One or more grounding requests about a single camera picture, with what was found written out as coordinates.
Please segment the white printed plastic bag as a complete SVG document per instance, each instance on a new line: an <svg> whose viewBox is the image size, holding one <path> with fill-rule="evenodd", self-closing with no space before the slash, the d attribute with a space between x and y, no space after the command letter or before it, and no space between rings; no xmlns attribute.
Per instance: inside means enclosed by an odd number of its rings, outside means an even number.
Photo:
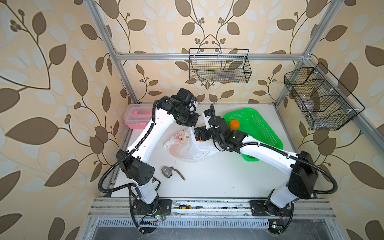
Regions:
<svg viewBox="0 0 384 240"><path fill-rule="evenodd" d="M164 148L173 157L188 163L200 162L219 152L213 140L197 141L193 128L182 130L170 137Z"/></svg>

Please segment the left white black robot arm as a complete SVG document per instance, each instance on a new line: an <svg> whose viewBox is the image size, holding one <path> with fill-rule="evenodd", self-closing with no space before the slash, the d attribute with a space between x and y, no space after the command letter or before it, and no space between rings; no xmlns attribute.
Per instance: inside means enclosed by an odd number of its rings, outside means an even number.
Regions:
<svg viewBox="0 0 384 240"><path fill-rule="evenodd" d="M172 123L186 127L196 125L199 118L196 112L197 104L197 98L184 88L181 88L176 95L156 100L152 107L152 118L145 130L126 151L118 152L118 161L99 180L99 191L107 194L127 188L130 192L129 197L135 197L145 208L145 213L153 215L158 209L159 195L152 182L155 169L148 164L149 157ZM117 167L120 167L132 182L112 189L104 188L104 180Z"/></svg>

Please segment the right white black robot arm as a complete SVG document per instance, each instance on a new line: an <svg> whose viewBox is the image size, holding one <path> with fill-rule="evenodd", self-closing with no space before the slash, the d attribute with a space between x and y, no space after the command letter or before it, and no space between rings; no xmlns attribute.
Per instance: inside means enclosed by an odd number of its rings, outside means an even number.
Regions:
<svg viewBox="0 0 384 240"><path fill-rule="evenodd" d="M250 135L231 130L226 121L207 111L202 113L204 125L194 128L194 137L200 143L212 141L213 145L226 156L249 155L273 166L289 178L279 188L272 189L262 210L270 216L282 216L284 208L289 208L290 216L283 226L273 223L269 231L282 235L290 226L295 209L295 201L308 200L313 194L330 195L338 190L335 178L314 164L311 155L287 152L257 140Z"/></svg>

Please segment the orange one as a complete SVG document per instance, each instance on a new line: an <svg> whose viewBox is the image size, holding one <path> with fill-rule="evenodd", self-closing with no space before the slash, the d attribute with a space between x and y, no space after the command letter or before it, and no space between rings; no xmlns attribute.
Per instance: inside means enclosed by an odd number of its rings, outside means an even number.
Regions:
<svg viewBox="0 0 384 240"><path fill-rule="evenodd" d="M240 127L240 122L238 120L230 120L229 127L231 128L231 130L237 130Z"/></svg>

